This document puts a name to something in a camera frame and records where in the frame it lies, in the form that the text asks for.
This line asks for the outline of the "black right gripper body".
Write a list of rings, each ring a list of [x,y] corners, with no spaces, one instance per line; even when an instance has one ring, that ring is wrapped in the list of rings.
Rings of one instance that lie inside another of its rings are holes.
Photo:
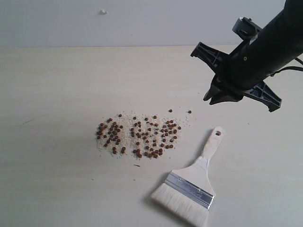
[[[199,58],[213,70],[215,73],[213,79],[217,82],[219,92],[228,91],[241,95],[241,99],[248,97],[261,102],[268,107],[270,112],[280,108],[282,99],[269,88],[263,79],[250,78],[246,71],[236,75],[228,69],[231,66],[228,54],[199,42],[192,51],[191,57]]]

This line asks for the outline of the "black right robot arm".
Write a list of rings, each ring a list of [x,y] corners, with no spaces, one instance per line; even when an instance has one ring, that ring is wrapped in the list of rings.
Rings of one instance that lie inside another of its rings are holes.
[[[286,65],[303,53],[303,2],[287,0],[264,28],[240,17],[232,30],[242,42],[231,53],[202,42],[191,53],[215,73],[203,100],[214,105],[248,97],[266,105],[270,112],[279,109],[282,99],[264,80],[288,70]]]

